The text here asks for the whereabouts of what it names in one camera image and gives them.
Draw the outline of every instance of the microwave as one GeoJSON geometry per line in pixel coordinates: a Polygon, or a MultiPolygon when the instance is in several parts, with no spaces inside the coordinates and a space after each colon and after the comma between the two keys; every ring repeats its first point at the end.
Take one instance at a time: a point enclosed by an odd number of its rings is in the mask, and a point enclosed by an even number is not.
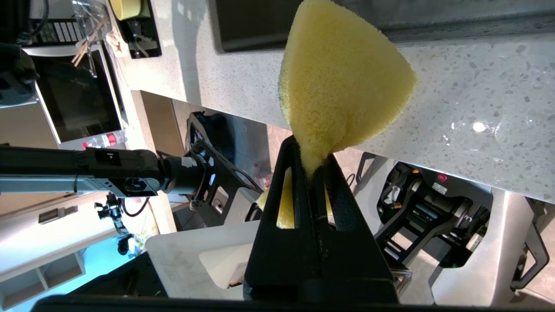
{"type": "Polygon", "coordinates": [[[77,48],[25,48],[39,78],[37,98],[60,149],[85,147],[125,149],[123,106],[109,56],[103,44],[91,48],[77,67],[71,63],[77,48]],[[96,77],[90,73],[94,65],[96,77]]]}

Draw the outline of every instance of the sticker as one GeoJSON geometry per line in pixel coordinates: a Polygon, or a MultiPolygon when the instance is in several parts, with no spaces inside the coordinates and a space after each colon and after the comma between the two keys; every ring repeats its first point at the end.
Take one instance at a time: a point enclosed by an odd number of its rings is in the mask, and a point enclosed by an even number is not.
{"type": "Polygon", "coordinates": [[[196,167],[196,161],[191,157],[181,157],[181,165],[184,167],[196,167]]]}
{"type": "Polygon", "coordinates": [[[437,182],[434,182],[434,184],[432,185],[432,189],[438,191],[441,195],[445,195],[445,193],[447,192],[447,188],[443,185],[437,184],[437,182]]]}

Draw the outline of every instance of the white countertop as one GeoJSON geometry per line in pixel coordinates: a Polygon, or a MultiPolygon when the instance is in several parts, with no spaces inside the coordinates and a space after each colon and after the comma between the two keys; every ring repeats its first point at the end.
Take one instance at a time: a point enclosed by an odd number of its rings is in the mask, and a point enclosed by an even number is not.
{"type": "MultiPolygon", "coordinates": [[[[218,52],[209,3],[152,1],[162,56],[120,59],[127,84],[289,128],[278,100],[283,51],[218,52]]],[[[555,33],[397,47],[418,87],[360,149],[555,203],[555,33]]]]}

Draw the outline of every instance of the kitchen counter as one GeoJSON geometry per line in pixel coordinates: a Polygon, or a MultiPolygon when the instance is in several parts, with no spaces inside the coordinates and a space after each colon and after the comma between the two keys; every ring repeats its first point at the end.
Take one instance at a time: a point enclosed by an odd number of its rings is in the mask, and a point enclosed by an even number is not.
{"type": "MultiPolygon", "coordinates": [[[[222,53],[212,4],[152,1],[162,56],[121,58],[128,86],[289,128],[283,51],[222,53]]],[[[418,87],[360,149],[555,203],[555,33],[397,47],[418,87]]]]}

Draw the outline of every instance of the speckled countertop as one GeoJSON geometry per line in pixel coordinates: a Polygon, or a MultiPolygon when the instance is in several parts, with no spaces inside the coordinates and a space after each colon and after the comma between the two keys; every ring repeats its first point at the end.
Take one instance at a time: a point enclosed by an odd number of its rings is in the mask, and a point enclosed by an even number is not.
{"type": "MultiPolygon", "coordinates": [[[[209,3],[152,1],[162,56],[121,59],[127,84],[288,128],[283,51],[219,52],[209,3]]],[[[360,149],[555,203],[555,33],[397,46],[419,85],[360,149]]]]}

